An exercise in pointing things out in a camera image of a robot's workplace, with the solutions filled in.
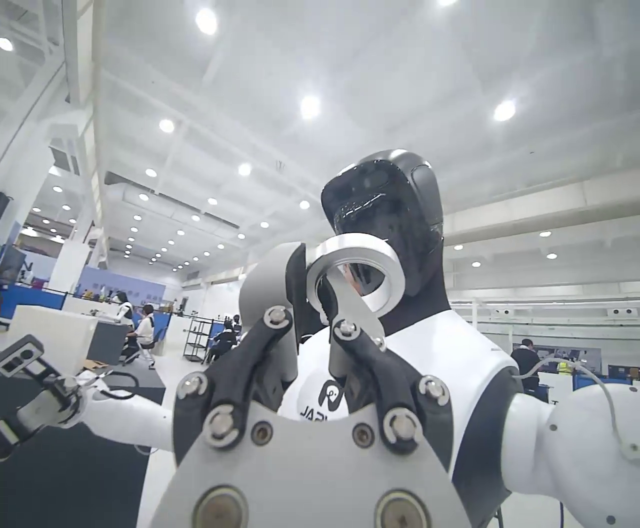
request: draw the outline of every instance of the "recessed light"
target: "recessed light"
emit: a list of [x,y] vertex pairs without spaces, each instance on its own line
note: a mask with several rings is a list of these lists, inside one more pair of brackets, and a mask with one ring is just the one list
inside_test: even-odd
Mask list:
[[251,174],[251,164],[243,163],[238,167],[238,174],[240,174],[240,176],[249,176],[249,174]]
[[493,119],[496,121],[508,121],[516,113],[516,106],[513,101],[502,101],[495,107]]
[[2,37],[0,38],[0,49],[4,51],[13,51],[13,44],[8,38]]
[[196,25],[205,35],[213,35],[218,29],[216,14],[208,8],[201,9],[196,15]]
[[174,129],[175,125],[170,119],[163,119],[162,121],[160,121],[160,130],[162,130],[166,134],[171,134]]
[[300,113],[302,119],[313,119],[320,115],[320,99],[315,95],[307,95],[300,102]]

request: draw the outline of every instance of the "person sitting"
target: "person sitting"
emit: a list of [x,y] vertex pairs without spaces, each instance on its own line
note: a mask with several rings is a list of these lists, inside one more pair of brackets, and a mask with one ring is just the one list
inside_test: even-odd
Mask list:
[[231,347],[237,344],[236,333],[234,332],[234,325],[231,319],[225,320],[225,329],[213,338],[213,345],[209,349],[208,354],[204,360],[207,363],[216,361],[224,354],[231,350]]

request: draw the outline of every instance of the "white box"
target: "white box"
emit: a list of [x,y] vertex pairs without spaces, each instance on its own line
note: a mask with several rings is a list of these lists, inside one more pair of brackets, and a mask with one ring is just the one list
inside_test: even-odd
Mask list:
[[41,306],[19,305],[6,334],[11,344],[31,334],[44,347],[47,363],[60,374],[75,376],[83,367],[98,320]]

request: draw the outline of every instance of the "robot neck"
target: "robot neck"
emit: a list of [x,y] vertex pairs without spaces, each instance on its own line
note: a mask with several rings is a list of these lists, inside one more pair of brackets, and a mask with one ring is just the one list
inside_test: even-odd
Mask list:
[[385,335],[391,335],[427,317],[450,309],[444,287],[444,272],[442,266],[438,266],[429,282],[417,295],[413,297],[405,295],[393,310],[380,318],[380,321],[385,328]]

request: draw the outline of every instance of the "humanoid robot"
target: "humanoid robot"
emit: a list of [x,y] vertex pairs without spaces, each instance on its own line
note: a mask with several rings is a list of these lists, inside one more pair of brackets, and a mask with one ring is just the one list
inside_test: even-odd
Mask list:
[[[514,361],[449,307],[429,164],[379,152],[322,203],[337,235],[267,254],[240,292],[240,345],[179,383],[178,469],[152,528],[483,528],[510,492],[555,497],[585,528],[636,527],[640,394],[592,386],[557,406],[522,394]],[[298,355],[307,300],[328,327]],[[154,413],[131,401],[127,423],[154,415],[165,426],[145,429],[161,439],[95,432],[166,448]]]

